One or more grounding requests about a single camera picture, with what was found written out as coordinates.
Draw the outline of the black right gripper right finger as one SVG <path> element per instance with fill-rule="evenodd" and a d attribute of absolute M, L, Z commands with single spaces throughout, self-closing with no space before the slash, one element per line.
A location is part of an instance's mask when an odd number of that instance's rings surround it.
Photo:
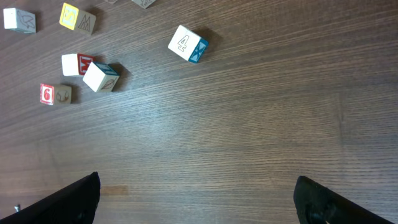
<path fill-rule="evenodd" d="M 300 224 L 393 224 L 306 176 L 297 179 L 294 204 Z"/>

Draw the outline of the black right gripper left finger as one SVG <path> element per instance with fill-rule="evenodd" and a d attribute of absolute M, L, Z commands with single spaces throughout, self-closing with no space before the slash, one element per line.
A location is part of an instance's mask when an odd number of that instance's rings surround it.
<path fill-rule="evenodd" d="M 64 187 L 44 199 L 1 219 L 8 224 L 92 224 L 100 201 L 97 172 Z"/>

